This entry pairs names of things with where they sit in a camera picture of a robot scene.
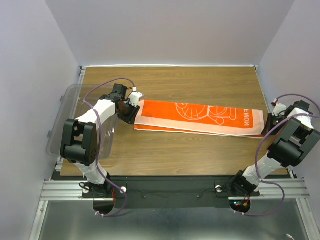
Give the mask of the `orange white cartoon towel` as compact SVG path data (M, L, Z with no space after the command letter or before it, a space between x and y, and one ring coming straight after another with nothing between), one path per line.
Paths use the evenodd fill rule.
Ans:
M262 110L144 100L134 129L152 132L261 138Z

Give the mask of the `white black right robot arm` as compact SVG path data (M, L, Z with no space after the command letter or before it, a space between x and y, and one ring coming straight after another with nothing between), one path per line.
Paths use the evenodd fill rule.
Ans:
M262 133L274 135L274 139L265 156L232 178L229 186L235 195L250 195L276 170L298 166L320 141L320 132L312 126L309 103L300 100L289 107L278 102L273 105Z

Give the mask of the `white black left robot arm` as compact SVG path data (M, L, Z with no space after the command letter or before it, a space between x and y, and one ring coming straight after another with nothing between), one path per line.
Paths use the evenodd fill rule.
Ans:
M102 95L95 105L76 119L67 119L63 125L60 155L76 165L86 177L80 183L84 194L107 197L112 192L110 174L99 163L102 125L112 117L132 125L140 110L144 95L132 87L114 84L111 93Z

